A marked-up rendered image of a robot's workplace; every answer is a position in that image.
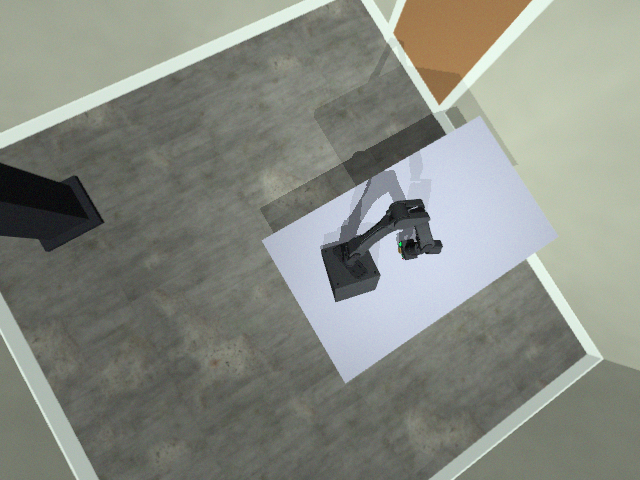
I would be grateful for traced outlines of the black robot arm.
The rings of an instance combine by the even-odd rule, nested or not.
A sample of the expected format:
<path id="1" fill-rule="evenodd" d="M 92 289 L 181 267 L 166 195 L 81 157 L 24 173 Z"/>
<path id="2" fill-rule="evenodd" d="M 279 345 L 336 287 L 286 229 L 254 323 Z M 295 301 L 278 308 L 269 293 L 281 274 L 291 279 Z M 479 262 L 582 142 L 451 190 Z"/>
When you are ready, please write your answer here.
<path id="1" fill-rule="evenodd" d="M 408 212 L 411 208 L 414 209 Z M 433 240 L 428 222 L 431 219 L 424 208 L 425 205 L 422 199 L 393 202 L 386 211 L 386 214 L 376 225 L 361 236 L 357 238 L 353 237 L 348 241 L 346 246 L 344 244 L 338 246 L 333 250 L 333 253 L 354 276 L 354 278 L 359 280 L 366 275 L 368 271 L 357 260 L 358 258 L 365 255 L 367 253 L 366 251 L 368 251 L 372 245 L 389 233 L 414 226 L 416 231 L 416 242 L 411 242 L 412 244 L 409 243 L 411 244 L 411 253 L 415 255 L 421 255 L 423 253 L 440 254 L 443 245 L 441 240 Z"/>

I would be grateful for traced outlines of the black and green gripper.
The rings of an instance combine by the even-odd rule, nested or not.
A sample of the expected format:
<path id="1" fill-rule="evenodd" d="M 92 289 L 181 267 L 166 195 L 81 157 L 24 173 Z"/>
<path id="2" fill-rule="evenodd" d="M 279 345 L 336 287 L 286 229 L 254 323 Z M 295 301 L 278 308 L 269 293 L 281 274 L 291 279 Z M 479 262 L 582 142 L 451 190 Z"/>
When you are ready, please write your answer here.
<path id="1" fill-rule="evenodd" d="M 399 243 L 399 247 L 401 246 L 401 251 L 402 251 L 401 256 L 402 256 L 403 259 L 411 260 L 411 259 L 418 258 L 418 255 L 412 254 L 411 251 L 410 251 L 410 246 L 412 244 L 411 242 L 414 242 L 414 239 L 403 240 L 401 242 Z M 409 244 L 409 243 L 411 243 L 411 244 Z M 411 256 L 411 255 L 414 255 L 414 256 Z"/>

